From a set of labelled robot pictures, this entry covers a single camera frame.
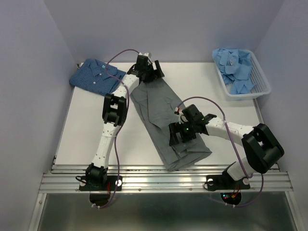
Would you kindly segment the white plastic laundry basket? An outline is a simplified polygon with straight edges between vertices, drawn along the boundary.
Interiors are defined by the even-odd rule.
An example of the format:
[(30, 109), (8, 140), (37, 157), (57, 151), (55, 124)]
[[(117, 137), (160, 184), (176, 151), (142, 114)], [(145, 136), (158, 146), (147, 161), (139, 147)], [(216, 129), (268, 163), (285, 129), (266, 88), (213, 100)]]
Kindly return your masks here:
[(247, 94), (235, 94), (235, 95), (230, 94), (231, 85), (230, 84), (225, 85), (223, 83), (221, 73), (215, 64), (215, 68), (218, 74), (220, 85), (222, 86), (222, 91), (224, 92), (225, 98), (228, 101), (252, 100), (260, 96), (270, 94), (271, 92), (270, 84), (267, 78), (265, 77), (265, 74), (262, 68), (260, 67), (260, 64), (257, 61), (254, 53), (249, 50), (245, 50), (245, 51), (248, 51), (251, 53), (252, 71), (251, 71), (250, 78), (252, 80), (252, 83), (254, 84), (254, 87), (252, 88), (252, 90)]

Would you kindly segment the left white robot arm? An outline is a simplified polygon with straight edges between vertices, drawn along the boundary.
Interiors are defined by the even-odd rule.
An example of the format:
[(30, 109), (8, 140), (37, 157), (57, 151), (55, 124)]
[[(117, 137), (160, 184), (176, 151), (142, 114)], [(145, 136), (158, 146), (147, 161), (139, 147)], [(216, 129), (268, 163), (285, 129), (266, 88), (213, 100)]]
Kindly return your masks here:
[(97, 190), (101, 190), (107, 185), (110, 152), (119, 130), (126, 121), (130, 93), (140, 82), (147, 83), (162, 77), (164, 77), (164, 73), (159, 61), (151, 61), (149, 52), (140, 52), (136, 63), (125, 74), (116, 90), (106, 94), (102, 113), (103, 131), (96, 154), (86, 169), (84, 184)]

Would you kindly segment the light blue shirt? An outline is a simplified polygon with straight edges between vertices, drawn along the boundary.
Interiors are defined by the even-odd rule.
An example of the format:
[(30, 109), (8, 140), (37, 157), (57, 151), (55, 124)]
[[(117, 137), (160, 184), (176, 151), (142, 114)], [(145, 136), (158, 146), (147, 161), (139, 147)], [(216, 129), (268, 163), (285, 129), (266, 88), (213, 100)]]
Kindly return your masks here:
[(221, 73), (223, 83), (231, 85), (230, 94), (247, 94), (252, 90), (254, 84), (250, 78), (252, 71), (250, 52), (219, 48), (212, 51), (212, 58)]

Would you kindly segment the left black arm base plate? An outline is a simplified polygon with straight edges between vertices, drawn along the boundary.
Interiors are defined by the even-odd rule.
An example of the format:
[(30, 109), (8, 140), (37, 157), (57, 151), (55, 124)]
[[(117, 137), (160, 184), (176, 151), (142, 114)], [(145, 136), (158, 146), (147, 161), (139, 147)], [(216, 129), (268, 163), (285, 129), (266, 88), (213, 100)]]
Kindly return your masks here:
[(79, 190), (82, 192), (111, 192), (114, 190), (122, 190), (122, 176), (118, 178), (116, 175), (109, 175), (104, 182), (87, 180), (86, 176), (76, 176), (75, 179), (79, 182)]

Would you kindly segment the grey long sleeve shirt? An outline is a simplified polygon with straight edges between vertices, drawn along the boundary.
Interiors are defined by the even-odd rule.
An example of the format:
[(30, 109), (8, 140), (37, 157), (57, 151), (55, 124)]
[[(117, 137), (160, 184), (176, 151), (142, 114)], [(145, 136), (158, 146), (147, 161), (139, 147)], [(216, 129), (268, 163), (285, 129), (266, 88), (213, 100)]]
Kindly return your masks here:
[(174, 110), (182, 100), (163, 79), (141, 82), (132, 91), (130, 98), (166, 170), (174, 171), (193, 166), (212, 154), (200, 135), (187, 143), (169, 146), (168, 125), (178, 122)]

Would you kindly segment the aluminium front rail frame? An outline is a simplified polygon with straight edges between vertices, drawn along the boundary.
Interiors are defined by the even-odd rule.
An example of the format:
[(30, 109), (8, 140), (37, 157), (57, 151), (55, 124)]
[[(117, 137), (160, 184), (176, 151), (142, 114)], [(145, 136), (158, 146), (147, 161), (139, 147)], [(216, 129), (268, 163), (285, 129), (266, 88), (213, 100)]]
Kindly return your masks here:
[(179, 206), (184, 212), (195, 216), (204, 213), (199, 221), (190, 219), (188, 229), (194, 225), (211, 230), (221, 225), (248, 231), (306, 229), (289, 174), (278, 165), (264, 176), (253, 175), (250, 190), (242, 193), (244, 207), (224, 205), (219, 191), (205, 190), (207, 175), (218, 175), (245, 156), (242, 146), (206, 135), (202, 139), (212, 152), (210, 156), (183, 170), (167, 171), (146, 131), (121, 131), (111, 149), (108, 174), (122, 176), (122, 190), (115, 193), (109, 207), (93, 208), (90, 193), (79, 190), (75, 177), (84, 175), (100, 138), (100, 131), (62, 134), (53, 165), (42, 176), (29, 230), (42, 229), (45, 221), (54, 231), (128, 230), (135, 223), (124, 221), (142, 208), (162, 217), (175, 215), (177, 196), (182, 196)]

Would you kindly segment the blue checked folded shirt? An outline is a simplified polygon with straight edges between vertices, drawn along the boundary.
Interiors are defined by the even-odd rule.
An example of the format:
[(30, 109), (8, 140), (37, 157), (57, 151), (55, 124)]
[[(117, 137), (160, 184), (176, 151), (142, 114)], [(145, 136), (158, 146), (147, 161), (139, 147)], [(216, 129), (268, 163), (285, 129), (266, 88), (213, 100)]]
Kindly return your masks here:
[(70, 85), (102, 96), (114, 92), (120, 82), (105, 72), (106, 63), (87, 59), (69, 79)]

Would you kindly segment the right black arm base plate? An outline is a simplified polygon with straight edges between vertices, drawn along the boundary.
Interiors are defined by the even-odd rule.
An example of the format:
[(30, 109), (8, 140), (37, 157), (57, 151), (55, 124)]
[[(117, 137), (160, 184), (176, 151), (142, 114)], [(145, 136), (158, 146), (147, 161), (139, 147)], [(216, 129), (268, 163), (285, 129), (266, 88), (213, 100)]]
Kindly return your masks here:
[(227, 170), (231, 167), (228, 166), (220, 175), (207, 175), (206, 180), (203, 184), (203, 188), (207, 191), (214, 192), (216, 190), (249, 190), (249, 182), (245, 184), (243, 182), (244, 177), (239, 180), (234, 180), (228, 173)]

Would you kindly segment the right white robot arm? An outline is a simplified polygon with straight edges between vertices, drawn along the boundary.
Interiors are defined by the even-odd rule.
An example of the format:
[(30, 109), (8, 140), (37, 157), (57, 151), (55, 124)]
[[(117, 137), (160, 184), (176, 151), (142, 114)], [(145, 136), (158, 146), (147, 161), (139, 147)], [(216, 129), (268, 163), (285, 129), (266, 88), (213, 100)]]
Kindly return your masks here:
[(245, 126), (227, 122), (214, 114), (203, 115), (194, 104), (183, 110), (176, 108), (175, 114), (178, 122), (168, 126), (171, 146), (190, 142), (196, 139), (197, 134), (205, 134), (243, 147), (245, 158), (228, 166), (218, 179), (227, 188), (232, 188), (254, 173), (266, 173), (284, 155), (284, 149), (263, 123)]

